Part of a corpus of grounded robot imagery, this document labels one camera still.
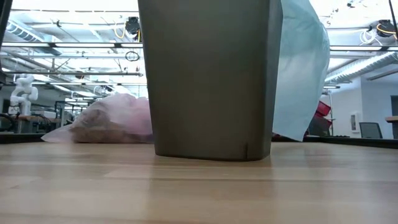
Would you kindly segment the grey office chair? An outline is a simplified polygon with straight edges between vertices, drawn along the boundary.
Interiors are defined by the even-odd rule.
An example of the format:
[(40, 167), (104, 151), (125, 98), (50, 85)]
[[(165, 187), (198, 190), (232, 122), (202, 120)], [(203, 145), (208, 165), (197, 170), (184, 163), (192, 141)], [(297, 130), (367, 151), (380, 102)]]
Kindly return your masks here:
[(382, 139), (379, 123), (360, 122), (359, 127), (362, 138)]

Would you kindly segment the dark grey crate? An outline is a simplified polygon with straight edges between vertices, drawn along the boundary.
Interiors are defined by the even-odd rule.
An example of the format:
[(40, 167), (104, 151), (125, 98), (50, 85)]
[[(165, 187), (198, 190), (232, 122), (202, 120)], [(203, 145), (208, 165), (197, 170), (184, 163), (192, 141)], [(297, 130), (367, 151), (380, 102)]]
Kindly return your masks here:
[(319, 116), (314, 116), (309, 124), (307, 132), (312, 136), (330, 136), (331, 122)]

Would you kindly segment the light blue bag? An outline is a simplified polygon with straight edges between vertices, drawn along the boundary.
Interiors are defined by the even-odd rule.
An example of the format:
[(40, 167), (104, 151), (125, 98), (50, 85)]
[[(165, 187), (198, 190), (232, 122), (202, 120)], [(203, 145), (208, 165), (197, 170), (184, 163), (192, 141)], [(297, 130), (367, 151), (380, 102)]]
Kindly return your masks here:
[(281, 0), (283, 21), (272, 132), (302, 141), (316, 112), (330, 41), (309, 0)]

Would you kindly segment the brown trash bin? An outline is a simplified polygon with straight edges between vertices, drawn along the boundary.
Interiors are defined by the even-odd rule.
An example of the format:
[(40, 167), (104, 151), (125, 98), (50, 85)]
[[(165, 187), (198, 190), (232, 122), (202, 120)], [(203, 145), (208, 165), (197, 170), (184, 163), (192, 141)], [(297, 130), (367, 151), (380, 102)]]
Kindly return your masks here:
[(138, 0), (158, 156), (271, 152), (281, 0)]

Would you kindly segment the wooden workbench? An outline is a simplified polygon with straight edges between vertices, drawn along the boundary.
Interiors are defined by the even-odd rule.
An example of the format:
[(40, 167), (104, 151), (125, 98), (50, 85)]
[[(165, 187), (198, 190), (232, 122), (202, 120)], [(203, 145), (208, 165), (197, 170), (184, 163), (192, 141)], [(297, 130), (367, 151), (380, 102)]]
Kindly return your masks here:
[(16, 116), (15, 119), (21, 120), (21, 121), (43, 121), (43, 122), (48, 122), (48, 123), (60, 123), (61, 119), (59, 118), (47, 118), (45, 116), (40, 116), (40, 115), (35, 115), (35, 116)]

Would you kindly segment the pink translucent trash bag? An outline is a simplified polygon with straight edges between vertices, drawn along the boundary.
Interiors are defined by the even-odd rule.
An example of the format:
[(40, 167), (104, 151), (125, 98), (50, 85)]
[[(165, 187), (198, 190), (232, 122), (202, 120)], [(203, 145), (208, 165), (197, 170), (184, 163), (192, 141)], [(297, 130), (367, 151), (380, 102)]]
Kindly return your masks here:
[(121, 93), (98, 100), (42, 140), (52, 143), (152, 143), (149, 100)]

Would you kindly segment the black metal rack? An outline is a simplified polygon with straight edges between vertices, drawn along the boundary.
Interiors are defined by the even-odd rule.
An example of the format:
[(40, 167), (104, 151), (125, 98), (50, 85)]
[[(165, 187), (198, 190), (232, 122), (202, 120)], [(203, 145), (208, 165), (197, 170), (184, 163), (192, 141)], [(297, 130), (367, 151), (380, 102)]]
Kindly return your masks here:
[(56, 118), (60, 120), (61, 126), (72, 124), (89, 105), (90, 101), (56, 101)]

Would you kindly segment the stacked red crates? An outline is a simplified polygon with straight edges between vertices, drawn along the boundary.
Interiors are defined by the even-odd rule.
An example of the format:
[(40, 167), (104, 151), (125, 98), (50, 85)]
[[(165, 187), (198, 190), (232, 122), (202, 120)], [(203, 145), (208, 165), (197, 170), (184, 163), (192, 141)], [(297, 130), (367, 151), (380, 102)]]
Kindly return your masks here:
[(326, 103), (324, 103), (322, 101), (319, 101), (315, 114), (317, 116), (325, 117), (325, 116), (329, 115), (330, 111), (331, 111), (331, 107), (329, 105), (327, 105)]

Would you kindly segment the wooden desk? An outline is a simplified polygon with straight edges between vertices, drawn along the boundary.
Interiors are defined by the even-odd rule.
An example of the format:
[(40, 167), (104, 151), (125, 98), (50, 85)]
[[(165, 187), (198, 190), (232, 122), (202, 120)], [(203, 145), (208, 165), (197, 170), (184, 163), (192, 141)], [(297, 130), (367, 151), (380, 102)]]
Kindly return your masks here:
[(398, 116), (390, 116), (385, 118), (387, 123), (392, 124), (392, 133), (394, 139), (398, 139)]

